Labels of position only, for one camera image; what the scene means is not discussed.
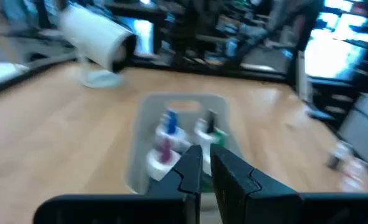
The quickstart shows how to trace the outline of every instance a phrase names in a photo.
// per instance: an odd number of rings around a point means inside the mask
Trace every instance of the table surface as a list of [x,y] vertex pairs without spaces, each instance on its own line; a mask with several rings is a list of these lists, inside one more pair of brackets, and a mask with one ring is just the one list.
[[118,89],[89,89],[66,63],[0,93],[0,223],[30,223],[60,194],[129,194],[134,118],[153,91],[225,97],[247,162],[297,191],[338,190],[342,174],[324,165],[337,139],[288,86],[138,68],[124,75]]

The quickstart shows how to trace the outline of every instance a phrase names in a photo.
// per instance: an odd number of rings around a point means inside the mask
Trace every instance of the desk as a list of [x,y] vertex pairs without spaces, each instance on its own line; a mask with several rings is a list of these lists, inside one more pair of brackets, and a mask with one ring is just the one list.
[[121,88],[94,90],[66,63],[0,93],[0,223],[30,223],[55,195],[129,194],[134,118],[152,91],[226,97],[247,162],[298,191],[337,191],[340,174],[324,166],[336,138],[305,115],[289,87],[138,68],[124,74]]

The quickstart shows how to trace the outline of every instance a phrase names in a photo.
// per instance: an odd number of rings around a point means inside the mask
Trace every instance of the blue bottle cap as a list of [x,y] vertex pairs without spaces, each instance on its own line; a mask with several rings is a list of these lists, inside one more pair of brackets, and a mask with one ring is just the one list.
[[167,134],[175,134],[177,131],[177,113],[173,110],[168,111],[169,122],[167,124]]

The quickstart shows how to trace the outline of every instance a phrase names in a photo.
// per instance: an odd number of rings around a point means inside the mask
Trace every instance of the white bottle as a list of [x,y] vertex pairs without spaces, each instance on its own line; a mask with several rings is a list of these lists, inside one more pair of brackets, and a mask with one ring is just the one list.
[[187,140],[187,134],[186,132],[180,128],[179,126],[175,127],[175,132],[173,134],[167,133],[169,129],[169,122],[171,117],[168,114],[163,114],[159,125],[156,127],[155,130],[155,144],[157,146],[161,146],[163,144],[163,139],[166,137],[166,135],[169,136],[169,139],[171,140],[171,149],[173,151],[176,151],[178,153],[185,153],[189,147],[191,146],[190,142]]
[[212,143],[217,143],[218,137],[214,134],[207,134],[205,132],[206,121],[199,119],[194,128],[194,133],[196,135],[196,144],[202,147],[203,153],[203,172],[211,176],[211,166],[210,166],[210,145]]
[[176,165],[181,156],[171,150],[171,140],[164,138],[160,149],[151,149],[146,155],[146,170],[148,175],[160,181]]
[[342,165],[350,158],[350,148],[351,146],[348,143],[344,141],[339,141],[336,144],[333,152],[331,153],[331,156],[326,165],[333,170],[341,169]]
[[344,176],[339,184],[343,192],[363,192],[364,177],[367,175],[367,163],[353,158],[343,170]]

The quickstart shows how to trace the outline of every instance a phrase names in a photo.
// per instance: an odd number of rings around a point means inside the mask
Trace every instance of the fan stand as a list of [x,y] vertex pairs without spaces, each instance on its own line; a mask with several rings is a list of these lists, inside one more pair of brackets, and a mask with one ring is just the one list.
[[113,73],[106,69],[92,70],[84,54],[83,45],[77,41],[75,43],[77,58],[82,69],[81,82],[84,86],[89,88],[116,88],[123,83],[124,78],[118,73]]

